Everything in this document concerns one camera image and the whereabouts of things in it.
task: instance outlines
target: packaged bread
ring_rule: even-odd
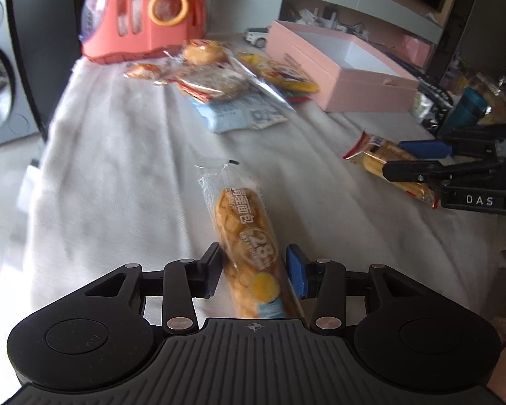
[[[225,63],[186,69],[176,76],[176,82],[182,92],[203,104],[235,99],[249,90],[247,79]]]
[[[362,133],[358,142],[343,156],[343,159],[360,164],[364,169],[381,178],[384,178],[383,166],[387,161],[416,160],[413,155],[394,142],[366,132]],[[391,182],[391,184],[420,201],[430,203],[432,208],[438,206],[432,190],[425,184],[419,182]]]
[[[194,39],[184,48],[184,59],[193,65],[226,62],[227,53],[216,41]]]
[[[319,87],[299,67],[269,60],[255,53],[240,52],[237,58],[250,68],[258,77],[278,88],[302,93],[316,93]]]
[[[170,65],[167,61],[160,64],[129,62],[125,66],[125,72],[123,75],[128,79],[159,80],[163,78],[169,68]]]
[[[217,180],[229,182],[229,166],[232,169],[233,165],[226,164],[218,178],[205,174],[201,185],[227,256],[223,270],[237,314],[242,318],[302,317],[256,188],[224,187],[217,198],[213,195]]]

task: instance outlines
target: white toy car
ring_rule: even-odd
[[[252,27],[244,32],[244,39],[257,48],[266,47],[266,38],[268,36],[267,27]]]

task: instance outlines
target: packaged snack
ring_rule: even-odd
[[[361,164],[373,175],[381,178],[384,178],[383,165],[387,161],[416,160],[415,157],[401,149],[397,144],[365,132],[362,133],[358,143],[343,156],[343,159],[354,164]],[[432,208],[438,206],[432,190],[425,184],[418,182],[392,182],[391,184],[420,201],[431,203]]]
[[[235,129],[265,129],[287,120],[274,102],[254,91],[237,99],[209,104],[187,97],[204,117],[208,129],[216,134]]]
[[[239,61],[234,56],[229,56],[230,66],[239,74],[247,79],[247,81],[258,90],[259,93],[264,94],[270,101],[280,109],[295,112],[294,108],[287,101],[287,99],[279,92],[279,90],[268,83],[265,79],[259,79],[248,67]]]
[[[235,162],[201,168],[200,184],[221,247],[223,269],[238,316],[299,318],[283,259],[261,199],[260,188]]]
[[[184,48],[184,59],[193,65],[227,62],[227,53],[217,41],[193,39]]]
[[[278,88],[303,93],[316,93],[319,87],[298,67],[271,61],[255,53],[238,53],[237,58],[260,78]]]
[[[169,68],[169,64],[130,62],[123,75],[129,79],[160,80]]]
[[[302,91],[290,91],[284,89],[281,91],[281,94],[292,104],[300,104],[301,102],[307,102],[308,100],[311,100],[311,97],[308,96],[308,93],[303,93]]]
[[[249,89],[247,79],[225,63],[192,67],[178,74],[176,82],[201,103],[235,99]]]

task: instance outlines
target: cracker package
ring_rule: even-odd
[[[236,56],[259,78],[266,79],[277,88],[302,93],[316,93],[319,91],[318,85],[298,67],[272,61],[255,53],[240,52]]]
[[[219,243],[223,269],[242,318],[300,318],[260,187],[236,162],[202,167],[200,184]]]
[[[413,155],[401,149],[397,144],[366,132],[363,132],[355,146],[343,155],[343,159],[360,164],[367,171],[381,178],[384,178],[383,166],[387,161],[416,160]],[[438,206],[432,190],[425,184],[419,182],[392,182],[391,184],[420,201],[430,203],[432,208]]]
[[[249,90],[247,79],[225,63],[198,65],[176,76],[179,89],[206,104],[235,99]]]
[[[160,80],[170,70],[167,61],[158,64],[148,62],[129,62],[125,66],[124,77],[128,79]]]

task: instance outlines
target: white fabric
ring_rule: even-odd
[[[313,102],[262,131],[209,132],[172,87],[126,79],[124,64],[77,62],[52,124],[30,214],[31,310],[129,262],[199,259],[216,241],[197,183],[201,157],[234,159],[263,186],[279,245],[349,270],[382,262],[479,310],[499,266],[506,217],[431,210],[343,161],[365,129],[428,138],[408,114],[326,114]],[[224,282],[197,300],[233,315]],[[147,312],[158,323],[157,303]]]

